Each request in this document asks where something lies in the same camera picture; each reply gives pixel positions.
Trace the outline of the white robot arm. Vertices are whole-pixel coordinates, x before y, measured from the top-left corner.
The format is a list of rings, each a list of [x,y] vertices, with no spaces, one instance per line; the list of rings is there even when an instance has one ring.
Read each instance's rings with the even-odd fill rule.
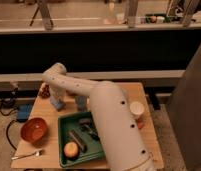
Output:
[[[61,63],[47,69],[42,79],[58,97],[68,91],[89,98],[92,117],[111,171],[156,171],[120,86],[111,81],[69,77]]]

